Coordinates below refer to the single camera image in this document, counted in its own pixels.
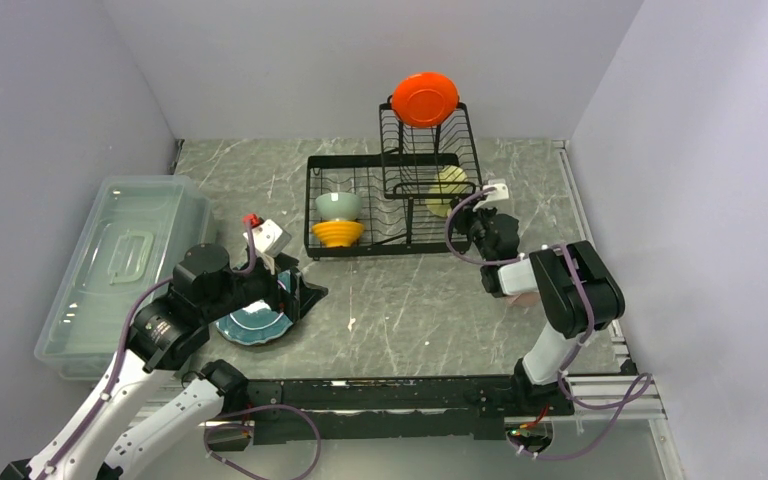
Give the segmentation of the yellow ribbed bowl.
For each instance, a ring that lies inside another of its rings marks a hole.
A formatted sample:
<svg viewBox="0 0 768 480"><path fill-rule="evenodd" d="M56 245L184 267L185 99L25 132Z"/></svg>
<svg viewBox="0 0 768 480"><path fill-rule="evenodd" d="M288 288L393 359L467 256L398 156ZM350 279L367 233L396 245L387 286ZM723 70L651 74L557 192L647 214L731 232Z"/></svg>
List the yellow ribbed bowl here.
<svg viewBox="0 0 768 480"><path fill-rule="evenodd" d="M348 248L363 235L365 226L357 221L323 221L311 228L314 236L325 248Z"/></svg>

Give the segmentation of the pale yellow mug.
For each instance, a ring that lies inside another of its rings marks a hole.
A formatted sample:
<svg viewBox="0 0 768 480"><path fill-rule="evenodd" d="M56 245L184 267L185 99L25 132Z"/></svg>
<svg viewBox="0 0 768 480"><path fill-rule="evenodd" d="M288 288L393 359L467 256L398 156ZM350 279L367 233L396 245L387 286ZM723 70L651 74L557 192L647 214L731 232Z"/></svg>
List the pale yellow mug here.
<svg viewBox="0 0 768 480"><path fill-rule="evenodd" d="M437 179L428 190L429 194L446 195L446 198L429 198L425 206L432 215L446 218L451 212L450 202L454 195L463 194L470 189L471 183L466 172L459 166L448 165L438 173Z"/></svg>

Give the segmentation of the light green ceramic bowl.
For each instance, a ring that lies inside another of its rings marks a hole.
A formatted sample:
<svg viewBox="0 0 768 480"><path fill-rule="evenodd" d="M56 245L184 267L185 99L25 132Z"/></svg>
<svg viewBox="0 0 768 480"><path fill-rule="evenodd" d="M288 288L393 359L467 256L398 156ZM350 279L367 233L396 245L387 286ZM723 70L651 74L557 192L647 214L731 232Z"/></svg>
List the light green ceramic bowl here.
<svg viewBox="0 0 768 480"><path fill-rule="evenodd" d="M324 221L356 221L362 211L360 197L351 192L323 193L314 205Z"/></svg>

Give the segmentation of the black wire dish rack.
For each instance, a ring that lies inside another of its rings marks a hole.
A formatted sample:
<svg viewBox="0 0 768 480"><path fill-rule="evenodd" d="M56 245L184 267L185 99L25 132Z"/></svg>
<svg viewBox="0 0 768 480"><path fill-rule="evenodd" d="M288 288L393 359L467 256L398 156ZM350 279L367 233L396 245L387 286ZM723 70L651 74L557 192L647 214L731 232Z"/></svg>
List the black wire dish rack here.
<svg viewBox="0 0 768 480"><path fill-rule="evenodd" d="M461 167L471 189L454 195L453 206L483 184L467 106L457 109L440 125L416 128L403 123L389 102L379 106L380 150L377 153L314 155L306 165L308 228L322 222L314 200L323 193L351 192L360 197L358 221L365 226L360 239L348 248L325 248L307 232L304 246L314 259L434 254L447 250L446 218L432 215L425 206L438 173L448 165Z"/></svg>

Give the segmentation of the orange plate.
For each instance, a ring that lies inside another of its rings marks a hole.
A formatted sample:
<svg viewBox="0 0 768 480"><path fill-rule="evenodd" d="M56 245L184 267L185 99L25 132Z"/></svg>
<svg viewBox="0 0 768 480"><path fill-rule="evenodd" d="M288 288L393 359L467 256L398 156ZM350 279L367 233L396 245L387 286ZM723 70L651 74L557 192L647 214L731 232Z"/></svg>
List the orange plate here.
<svg viewBox="0 0 768 480"><path fill-rule="evenodd" d="M442 124L460 103L455 83L438 72L420 72L402 80L390 104L397 117L416 128Z"/></svg>

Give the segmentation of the pink mug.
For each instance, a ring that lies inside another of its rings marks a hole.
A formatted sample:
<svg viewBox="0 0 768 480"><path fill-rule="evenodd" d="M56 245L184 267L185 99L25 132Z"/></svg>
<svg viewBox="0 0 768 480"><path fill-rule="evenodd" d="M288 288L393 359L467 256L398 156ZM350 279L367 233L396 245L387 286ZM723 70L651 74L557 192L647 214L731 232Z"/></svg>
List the pink mug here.
<svg viewBox="0 0 768 480"><path fill-rule="evenodd" d="M516 296L508 296L506 302L509 306L531 308L540 302L538 293L523 293Z"/></svg>

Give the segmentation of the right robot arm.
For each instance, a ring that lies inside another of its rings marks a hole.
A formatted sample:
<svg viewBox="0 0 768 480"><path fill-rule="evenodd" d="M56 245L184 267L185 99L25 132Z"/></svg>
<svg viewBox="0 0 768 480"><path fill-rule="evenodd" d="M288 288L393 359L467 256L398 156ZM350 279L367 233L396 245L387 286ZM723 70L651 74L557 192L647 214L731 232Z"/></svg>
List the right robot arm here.
<svg viewBox="0 0 768 480"><path fill-rule="evenodd" d="M523 254L518 225L494 209L469 207L454 216L452 229L477 248L487 293L510 300L535 297L543 307L546 323L532 349L515 364L510 391L515 409L534 415L559 389L558 372L571 363L570 353L620 318L625 299L589 241Z"/></svg>

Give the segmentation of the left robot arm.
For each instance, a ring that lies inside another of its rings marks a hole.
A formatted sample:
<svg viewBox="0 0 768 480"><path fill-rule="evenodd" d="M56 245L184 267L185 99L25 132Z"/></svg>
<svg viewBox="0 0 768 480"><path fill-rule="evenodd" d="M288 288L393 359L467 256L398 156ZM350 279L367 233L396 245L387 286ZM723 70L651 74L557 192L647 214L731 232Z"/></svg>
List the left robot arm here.
<svg viewBox="0 0 768 480"><path fill-rule="evenodd" d="M131 422L146 401L210 338L217 320L261 302L279 316L303 318L328 290L308 284L296 259L280 255L272 271L254 253L241 270L227 250L190 248L164 294L141 294L130 308L112 361L66 426L30 459L9 463L3 479L134 479L186 429L248 411L249 381L224 360L207 363L189 386L149 418Z"/></svg>

